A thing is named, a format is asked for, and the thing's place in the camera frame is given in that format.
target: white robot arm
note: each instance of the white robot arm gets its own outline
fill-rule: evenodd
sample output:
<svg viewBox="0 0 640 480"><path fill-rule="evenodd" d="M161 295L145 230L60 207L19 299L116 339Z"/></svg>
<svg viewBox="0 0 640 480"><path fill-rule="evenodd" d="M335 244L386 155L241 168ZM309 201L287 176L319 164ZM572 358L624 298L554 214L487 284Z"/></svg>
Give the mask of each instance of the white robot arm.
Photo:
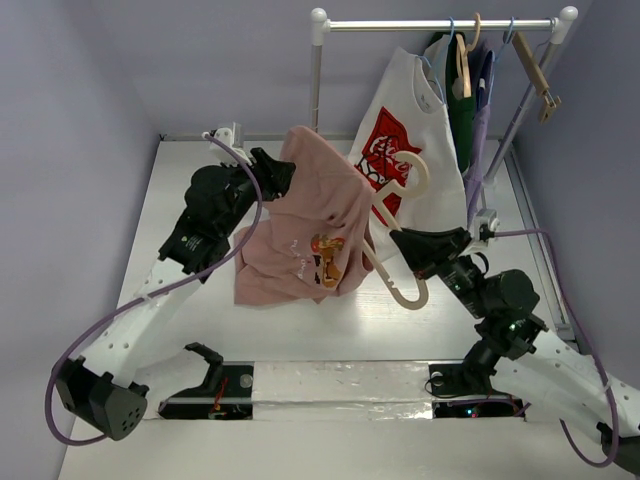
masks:
<svg viewBox="0 0 640 480"><path fill-rule="evenodd" d="M391 237L418 278L437 275L481 319L475 326L481 340L462 363L430 366L435 396L517 395L557 415L565 430L569 424L582 431L605 454L615 450L611 460L640 475L640 392L600 372L591 357L548 330L532 313L540 297L524 272L485 277L464 254L471 237L463 229L403 230Z"/></svg>
<svg viewBox="0 0 640 480"><path fill-rule="evenodd" d="M227 140L222 142L227 149L247 158L234 148L233 129L212 135ZM252 149L251 154L249 169L262 201L285 195L295 165L273 160L261 148ZM230 250L229 236L256 200L256 188L239 165L206 166L194 173L185 193L186 209L135 296L140 304L117 317L77 358L63 359L54 366L52 377L67 410L114 440L131 433L147 407L148 388L133 382L142 355ZM194 275L199 281L192 281ZM215 380L222 357L199 344L185 348L205 358ZM49 408L47 421L51 428L50 413Z"/></svg>

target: white wall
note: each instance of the white wall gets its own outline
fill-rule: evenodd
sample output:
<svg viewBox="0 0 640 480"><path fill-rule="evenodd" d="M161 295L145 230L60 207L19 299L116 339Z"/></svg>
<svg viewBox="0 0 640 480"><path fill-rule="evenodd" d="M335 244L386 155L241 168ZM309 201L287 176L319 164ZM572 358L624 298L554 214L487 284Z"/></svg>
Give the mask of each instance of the white wall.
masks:
<svg viewBox="0 0 640 480"><path fill-rule="evenodd" d="M518 137L538 220L605 365L640 388L640 2L596 0L551 75L562 107Z"/></svg>
<svg viewBox="0 0 640 480"><path fill-rule="evenodd" d="M110 0L92 2L163 133L235 120L252 133L308 124L314 7L334 20L546 18L591 0ZM426 33L332 33L323 58L320 127L355 133L393 50L424 51ZM548 34L529 36L532 46ZM490 35L492 43L502 40ZM503 133L527 80L513 48L500 62L490 133Z"/></svg>
<svg viewBox="0 0 640 480"><path fill-rule="evenodd" d="M48 374L115 306L158 136L89 5L2 7L0 478L46 480Z"/></svg>

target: white t-shirt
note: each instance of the white t-shirt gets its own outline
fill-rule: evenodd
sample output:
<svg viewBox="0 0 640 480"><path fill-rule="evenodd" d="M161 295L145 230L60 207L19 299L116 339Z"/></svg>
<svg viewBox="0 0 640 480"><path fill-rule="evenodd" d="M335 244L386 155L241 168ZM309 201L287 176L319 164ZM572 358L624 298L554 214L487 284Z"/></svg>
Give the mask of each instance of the white t-shirt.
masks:
<svg viewBox="0 0 640 480"><path fill-rule="evenodd" d="M438 232L466 225L466 203L447 109L429 86L422 64L416 55L396 49L348 158L379 190L391 179L414 185L417 173L397 162L395 154L403 150L418 154L429 169L429 188L416 199L391 195L385 204L400 226ZM375 210L369 225L380 260L399 253Z"/></svg>

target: beige plastic hanger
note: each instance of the beige plastic hanger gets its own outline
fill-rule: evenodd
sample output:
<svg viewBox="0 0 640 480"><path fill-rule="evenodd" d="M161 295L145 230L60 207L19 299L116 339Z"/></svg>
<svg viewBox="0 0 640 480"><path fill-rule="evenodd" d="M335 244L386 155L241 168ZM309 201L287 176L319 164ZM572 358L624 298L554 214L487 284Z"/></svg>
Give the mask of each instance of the beige plastic hanger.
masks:
<svg viewBox="0 0 640 480"><path fill-rule="evenodd" d="M469 98L471 96L471 74L469 73L469 52L473 51L478 45L480 39L480 14L478 12L473 14L476 21L476 31L473 38L473 42L469 45L464 45L464 39L462 35L456 34L456 41L458 42L458 49L456 50L456 68L458 69L458 77L462 79L462 96Z"/></svg>
<svg viewBox="0 0 640 480"><path fill-rule="evenodd" d="M480 14L478 12L473 14L473 18L476 21L475 37L473 38L473 42L467 45L465 49L466 55L469 55L469 53L471 53L473 49L476 48L476 46L478 45L478 40L480 40L480 22L482 21L482 19L480 18Z"/></svg>
<svg viewBox="0 0 640 480"><path fill-rule="evenodd" d="M456 67L458 69L458 78L462 80L462 96L469 98L471 96L471 74L469 73L469 60L467 59L467 47L464 44L462 35L456 33L456 41L458 49L456 50Z"/></svg>
<svg viewBox="0 0 640 480"><path fill-rule="evenodd" d="M391 214L391 212L387 209L384 204L384 199L388 197L390 194L395 193L401 198L416 198L422 195L427 188L429 187L429 170L427 169L427 165L424 163L418 155L412 152L398 152L395 155L396 161L398 162L406 162L411 165L412 169L418 173L418 184L407 188L401 186L396 180L391 180L384 187L382 187L374 196L373 196L373 206L376 207L376 210L380 213L380 216L385 220L387 226L391 230L400 230L401 227L396 221L395 217ZM408 300L406 299L400 290L394 285L393 280L391 280L391 275L387 272L387 269L384 268L382 262L378 260L373 248L366 241L364 242L364 254L367 256L369 261L373 264L373 267L382 278L385 286L391 293L393 299L402 305L404 308L408 310L419 310L424 307L429 300L429 290L427 289L427 284L424 280L416 279L416 284L418 286L418 299L417 300Z"/></svg>

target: pink t-shirt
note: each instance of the pink t-shirt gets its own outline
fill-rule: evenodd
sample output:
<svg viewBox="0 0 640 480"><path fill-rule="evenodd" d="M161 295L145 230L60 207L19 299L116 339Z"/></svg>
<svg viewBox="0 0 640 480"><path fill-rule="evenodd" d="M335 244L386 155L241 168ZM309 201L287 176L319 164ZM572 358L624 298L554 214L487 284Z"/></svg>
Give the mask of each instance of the pink t-shirt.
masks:
<svg viewBox="0 0 640 480"><path fill-rule="evenodd" d="M373 245L369 182L307 127L289 130L280 157L296 171L289 192L265 203L271 218L235 257L236 304L320 302L355 290L373 270L362 250L365 239Z"/></svg>

